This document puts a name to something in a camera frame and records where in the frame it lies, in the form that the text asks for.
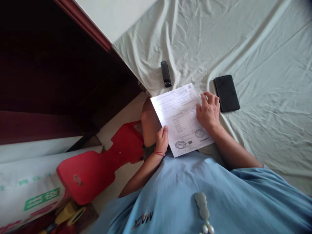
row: white wall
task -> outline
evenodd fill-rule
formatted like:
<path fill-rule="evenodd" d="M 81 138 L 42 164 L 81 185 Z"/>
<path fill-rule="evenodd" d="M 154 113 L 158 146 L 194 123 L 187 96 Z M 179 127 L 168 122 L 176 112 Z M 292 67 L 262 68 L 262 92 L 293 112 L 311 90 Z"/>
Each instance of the white wall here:
<path fill-rule="evenodd" d="M 114 43 L 157 0 L 76 0 L 103 34 Z"/>
<path fill-rule="evenodd" d="M 0 163 L 65 153 L 82 136 L 0 145 Z"/>

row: paper document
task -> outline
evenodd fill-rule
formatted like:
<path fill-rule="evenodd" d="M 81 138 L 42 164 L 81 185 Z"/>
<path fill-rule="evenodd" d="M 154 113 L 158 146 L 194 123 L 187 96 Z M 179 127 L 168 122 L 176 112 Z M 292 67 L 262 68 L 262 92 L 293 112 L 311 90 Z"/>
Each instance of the paper document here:
<path fill-rule="evenodd" d="M 151 101 L 161 125 L 168 126 L 169 145 L 174 157 L 214 143 L 196 118 L 196 104 L 200 99 L 193 84 L 152 97 Z"/>

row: dark wood furniture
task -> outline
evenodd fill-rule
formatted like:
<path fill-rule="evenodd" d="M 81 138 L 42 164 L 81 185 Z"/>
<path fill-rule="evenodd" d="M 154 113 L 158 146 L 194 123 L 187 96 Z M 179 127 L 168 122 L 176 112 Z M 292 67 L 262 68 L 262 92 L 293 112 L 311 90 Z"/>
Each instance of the dark wood furniture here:
<path fill-rule="evenodd" d="M 83 135 L 78 149 L 141 92 L 109 41 L 64 7 L 34 0 L 3 9 L 0 144 Z"/>

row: white bedsheet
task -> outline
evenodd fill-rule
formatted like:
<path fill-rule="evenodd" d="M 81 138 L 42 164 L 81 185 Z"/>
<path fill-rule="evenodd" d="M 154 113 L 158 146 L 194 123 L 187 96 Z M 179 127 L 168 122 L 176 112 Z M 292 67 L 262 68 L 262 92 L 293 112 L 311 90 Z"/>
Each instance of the white bedsheet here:
<path fill-rule="evenodd" d="M 312 195 L 310 1 L 159 0 L 113 46 L 152 96 L 187 83 L 198 93 L 215 93 L 212 80 L 231 74 L 241 109 L 221 114 L 222 124 L 261 162 Z"/>

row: t-shirt sleeve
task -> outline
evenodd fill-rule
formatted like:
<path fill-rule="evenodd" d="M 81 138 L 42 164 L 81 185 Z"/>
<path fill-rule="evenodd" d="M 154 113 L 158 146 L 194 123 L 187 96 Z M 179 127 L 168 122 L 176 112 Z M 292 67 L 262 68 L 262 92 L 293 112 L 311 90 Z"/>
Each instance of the t-shirt sleeve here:
<path fill-rule="evenodd" d="M 141 190 L 108 202 L 90 233 L 118 233 L 123 230 Z"/>
<path fill-rule="evenodd" d="M 312 215 L 312 198 L 288 184 L 267 166 L 234 169 L 231 173 L 280 206 L 293 207 L 302 217 L 306 217 L 307 214 Z"/>

